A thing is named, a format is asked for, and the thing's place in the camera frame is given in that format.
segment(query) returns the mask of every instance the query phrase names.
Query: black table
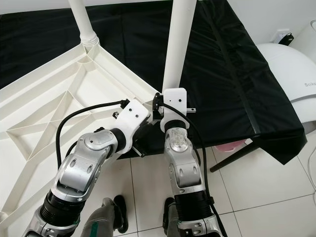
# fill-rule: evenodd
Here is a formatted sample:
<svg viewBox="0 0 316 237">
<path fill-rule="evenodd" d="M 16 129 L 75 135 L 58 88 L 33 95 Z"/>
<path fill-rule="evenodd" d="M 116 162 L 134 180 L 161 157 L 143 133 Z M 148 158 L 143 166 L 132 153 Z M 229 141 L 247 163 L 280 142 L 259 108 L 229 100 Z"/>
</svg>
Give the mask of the black table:
<svg viewBox="0 0 316 237">
<path fill-rule="evenodd" d="M 101 45 L 158 91 L 167 50 L 172 2 L 88 7 Z M 79 44 L 70 9 L 23 12 L 0 19 L 0 86 Z M 225 0 L 198 1 L 180 87 L 189 118 L 207 146 L 251 138 L 253 143 L 212 168 L 260 147 L 282 164 L 306 143 L 304 129 L 269 65 Z M 199 141 L 193 137 L 196 147 Z M 163 152 L 156 124 L 138 140 L 149 155 Z M 137 156 L 134 151 L 122 158 Z"/>
</svg>

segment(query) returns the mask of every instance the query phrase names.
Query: power outlet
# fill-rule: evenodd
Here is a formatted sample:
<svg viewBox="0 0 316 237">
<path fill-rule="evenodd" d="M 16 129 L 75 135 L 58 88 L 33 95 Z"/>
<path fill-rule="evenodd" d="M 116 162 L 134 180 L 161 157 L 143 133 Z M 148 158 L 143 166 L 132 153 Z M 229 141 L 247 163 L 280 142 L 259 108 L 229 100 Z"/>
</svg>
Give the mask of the power outlet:
<svg viewBox="0 0 316 237">
<path fill-rule="evenodd" d="M 284 38 L 288 33 L 290 33 L 290 29 L 280 29 L 277 30 L 276 33 L 273 35 L 272 39 L 270 40 L 271 43 L 279 43 L 281 39 Z"/>
</svg>

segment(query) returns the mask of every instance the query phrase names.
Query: gray pants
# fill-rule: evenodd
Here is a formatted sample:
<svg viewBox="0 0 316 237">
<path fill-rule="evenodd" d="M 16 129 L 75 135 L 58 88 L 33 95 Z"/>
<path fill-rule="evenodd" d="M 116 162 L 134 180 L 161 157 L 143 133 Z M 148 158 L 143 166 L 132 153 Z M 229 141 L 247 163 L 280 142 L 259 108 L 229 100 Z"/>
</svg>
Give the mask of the gray pants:
<svg viewBox="0 0 316 237">
<path fill-rule="evenodd" d="M 169 205 L 169 212 L 168 212 L 169 224 L 168 224 L 168 231 L 167 237 L 180 237 L 178 232 L 178 212 L 176 208 L 176 204 L 173 203 Z"/>
<path fill-rule="evenodd" d="M 114 206 L 110 198 L 104 198 L 102 207 L 96 209 L 85 223 L 81 237 L 113 237 Z"/>
<path fill-rule="evenodd" d="M 96 209 L 85 223 L 81 237 L 113 237 L 114 206 L 115 204 L 110 198 L 104 198 L 102 207 Z M 180 237 L 175 203 L 169 206 L 168 218 L 167 237 Z"/>
</svg>

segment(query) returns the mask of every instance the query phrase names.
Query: black table leg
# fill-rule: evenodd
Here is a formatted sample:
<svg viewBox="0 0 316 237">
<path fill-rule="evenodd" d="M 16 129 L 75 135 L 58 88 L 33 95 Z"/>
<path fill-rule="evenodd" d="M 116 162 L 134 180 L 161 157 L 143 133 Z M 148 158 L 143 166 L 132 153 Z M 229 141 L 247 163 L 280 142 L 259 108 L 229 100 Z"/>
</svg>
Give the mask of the black table leg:
<svg viewBox="0 0 316 237">
<path fill-rule="evenodd" d="M 220 168 L 223 168 L 224 166 L 232 163 L 233 161 L 243 157 L 244 155 L 258 149 L 259 147 L 254 143 L 250 143 L 249 145 L 245 146 L 244 148 L 240 149 L 239 151 L 235 152 L 231 156 L 227 157 L 225 160 L 219 162 L 217 165 L 211 167 L 209 171 L 212 173 L 215 172 L 216 170 L 219 170 Z"/>
</svg>

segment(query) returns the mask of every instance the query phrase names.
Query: black cable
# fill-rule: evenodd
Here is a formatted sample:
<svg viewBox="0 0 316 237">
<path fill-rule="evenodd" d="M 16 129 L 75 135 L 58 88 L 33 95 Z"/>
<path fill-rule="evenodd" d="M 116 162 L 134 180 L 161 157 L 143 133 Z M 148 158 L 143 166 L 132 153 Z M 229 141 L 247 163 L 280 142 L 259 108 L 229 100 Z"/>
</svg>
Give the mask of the black cable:
<svg viewBox="0 0 316 237">
<path fill-rule="evenodd" d="M 204 144 L 204 141 L 202 139 L 202 136 L 200 134 L 200 132 L 198 131 L 198 128 L 194 125 L 194 123 L 189 120 L 188 117 L 186 117 L 183 113 L 181 113 L 180 111 L 178 111 L 177 109 L 175 109 L 174 107 L 170 106 L 170 105 L 167 105 L 165 103 L 161 103 L 159 104 L 160 106 L 164 106 L 170 110 L 172 110 L 173 112 L 177 113 L 178 115 L 180 115 L 182 118 L 184 118 L 189 124 L 191 127 L 193 127 L 193 129 L 196 131 L 197 133 L 197 136 L 198 136 L 198 139 L 200 140 L 201 142 L 201 147 L 202 147 L 202 152 L 203 152 L 203 172 L 204 172 L 204 183 L 205 183 L 205 191 L 206 191 L 206 195 L 208 196 L 209 198 L 209 204 L 212 208 L 212 210 L 214 211 L 214 214 L 215 216 L 217 217 L 217 221 L 218 221 L 218 225 L 219 225 L 219 228 L 221 229 L 221 232 L 223 234 L 224 237 L 227 237 L 227 234 L 226 234 L 226 231 L 225 231 L 225 228 L 224 228 L 224 225 L 221 221 L 221 218 L 219 217 L 212 201 L 211 201 L 211 195 L 209 193 L 209 188 L 208 188 L 208 179 L 207 179 L 207 160 L 206 160 L 206 150 L 205 150 L 205 144 Z"/>
<path fill-rule="evenodd" d="M 198 165 L 201 166 L 201 158 L 199 157 L 199 153 L 198 153 L 197 149 L 195 148 L 194 144 L 193 144 L 193 150 L 196 153 L 197 160 L 198 160 Z"/>
<path fill-rule="evenodd" d="M 58 165 L 58 169 L 61 165 L 61 154 L 60 154 L 60 133 L 61 133 L 61 129 L 63 128 L 63 126 L 65 125 L 65 123 L 71 119 L 72 117 L 87 112 L 89 110 L 94 110 L 97 108 L 101 108 L 101 107 L 107 107 L 107 106 L 112 106 L 112 105 L 119 105 L 124 103 L 124 100 L 120 100 L 120 101 L 115 101 L 115 102 L 111 102 L 111 103 L 105 103 L 105 104 L 99 104 L 99 105 L 93 105 L 93 106 L 89 106 L 87 108 L 78 110 L 76 112 L 73 112 L 72 114 L 68 115 L 67 117 L 65 117 L 61 123 L 59 124 L 58 128 L 57 128 L 57 132 L 56 132 L 56 154 L 57 154 L 57 165 Z"/>
<path fill-rule="evenodd" d="M 77 141 L 75 141 L 75 142 L 69 147 L 69 149 L 68 149 L 68 151 L 67 151 L 67 153 L 66 153 L 65 158 L 70 155 L 70 152 L 72 151 L 72 149 L 73 149 L 76 145 L 77 145 Z"/>
</svg>

